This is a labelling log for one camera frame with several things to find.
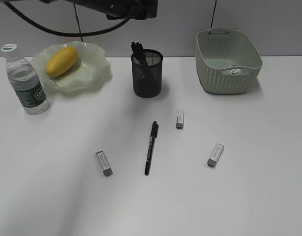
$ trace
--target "woven basket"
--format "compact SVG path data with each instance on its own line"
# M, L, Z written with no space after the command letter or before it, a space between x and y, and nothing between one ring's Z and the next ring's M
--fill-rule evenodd
M205 91L239 94L257 78L262 61L245 34L215 27L197 33L196 67Z

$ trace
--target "mango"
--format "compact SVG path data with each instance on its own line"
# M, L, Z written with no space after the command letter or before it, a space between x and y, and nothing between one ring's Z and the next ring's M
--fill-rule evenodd
M57 77L69 70L78 59L78 53L73 47L66 47L55 53L46 63L46 73Z

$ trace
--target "eraser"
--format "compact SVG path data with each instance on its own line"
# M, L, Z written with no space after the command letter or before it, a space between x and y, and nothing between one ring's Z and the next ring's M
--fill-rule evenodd
M216 163L219 160L219 157L221 156L222 152L224 150L224 146L221 144L217 144L211 154L211 157L209 158L207 164L208 166L214 167Z
M177 129L183 129L184 128L184 111L183 110L177 110L176 128Z
M103 174L108 177L111 176L113 174L112 168L110 163L108 162L105 154L103 151L99 151L96 154L98 163L100 163L101 169L103 171Z

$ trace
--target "plastic bottle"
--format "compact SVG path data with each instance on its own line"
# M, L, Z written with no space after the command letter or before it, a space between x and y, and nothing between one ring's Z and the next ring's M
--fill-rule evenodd
M9 82L17 94L23 108L29 114L39 114L50 105L33 66L21 56L16 44L6 44L1 48L7 59L6 70Z

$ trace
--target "bottle label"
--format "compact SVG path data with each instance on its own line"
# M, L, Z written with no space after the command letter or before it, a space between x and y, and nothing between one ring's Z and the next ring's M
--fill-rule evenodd
M46 100L46 94L41 82L38 82L35 87L26 91L15 90L15 93L24 107L36 107Z

